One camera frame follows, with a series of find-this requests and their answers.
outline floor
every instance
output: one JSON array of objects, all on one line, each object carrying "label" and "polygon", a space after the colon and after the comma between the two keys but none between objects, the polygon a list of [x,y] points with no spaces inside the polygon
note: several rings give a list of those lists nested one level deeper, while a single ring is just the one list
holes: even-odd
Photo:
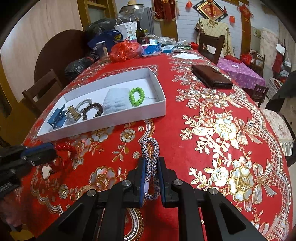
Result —
[{"label": "floor", "polygon": [[[264,102],[261,104],[260,109],[264,109],[269,100],[265,98]],[[296,163],[289,167],[289,174],[292,186],[292,200],[293,200],[293,226],[296,224]]]}]

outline hand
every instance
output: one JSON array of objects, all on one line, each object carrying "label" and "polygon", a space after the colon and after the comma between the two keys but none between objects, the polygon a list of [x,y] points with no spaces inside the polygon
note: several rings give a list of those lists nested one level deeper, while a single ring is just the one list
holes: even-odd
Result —
[{"label": "hand", "polygon": [[8,225],[18,227],[22,224],[20,204],[16,201],[14,192],[7,194],[0,201],[0,213],[1,218]]}]

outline wallet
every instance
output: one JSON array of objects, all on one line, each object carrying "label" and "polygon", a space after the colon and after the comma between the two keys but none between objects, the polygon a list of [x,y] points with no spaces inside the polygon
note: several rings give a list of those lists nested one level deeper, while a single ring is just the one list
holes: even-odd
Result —
[{"label": "wallet", "polygon": [[192,65],[192,73],[211,89],[232,89],[232,82],[211,66]]}]

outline green bead bracelet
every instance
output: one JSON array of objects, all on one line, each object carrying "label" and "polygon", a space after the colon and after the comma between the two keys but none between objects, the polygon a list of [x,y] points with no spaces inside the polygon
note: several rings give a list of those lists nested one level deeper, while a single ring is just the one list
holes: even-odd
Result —
[{"label": "green bead bracelet", "polygon": [[[138,92],[140,94],[140,99],[138,101],[135,100],[135,97],[133,95],[135,92]],[[139,106],[144,101],[144,98],[145,98],[145,94],[142,88],[139,88],[139,87],[133,88],[129,93],[129,99],[132,106]]]}]

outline silver bolt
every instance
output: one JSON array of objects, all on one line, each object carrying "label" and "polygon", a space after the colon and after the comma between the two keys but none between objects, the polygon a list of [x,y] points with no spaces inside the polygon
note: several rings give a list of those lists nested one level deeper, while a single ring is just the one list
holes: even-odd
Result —
[{"label": "silver bolt", "polygon": [[123,182],[122,182],[122,185],[124,185],[124,186],[129,186],[131,184],[131,181],[130,180],[124,180]]},{"label": "silver bolt", "polygon": [[96,190],[91,189],[87,191],[87,196],[89,197],[93,197],[94,195],[96,195]]},{"label": "silver bolt", "polygon": [[211,193],[212,195],[216,195],[218,193],[218,190],[216,188],[210,188],[209,193]]},{"label": "silver bolt", "polygon": [[174,184],[175,184],[176,186],[181,186],[181,185],[183,184],[183,181],[180,180],[180,179],[176,179],[176,180],[174,180]]}]

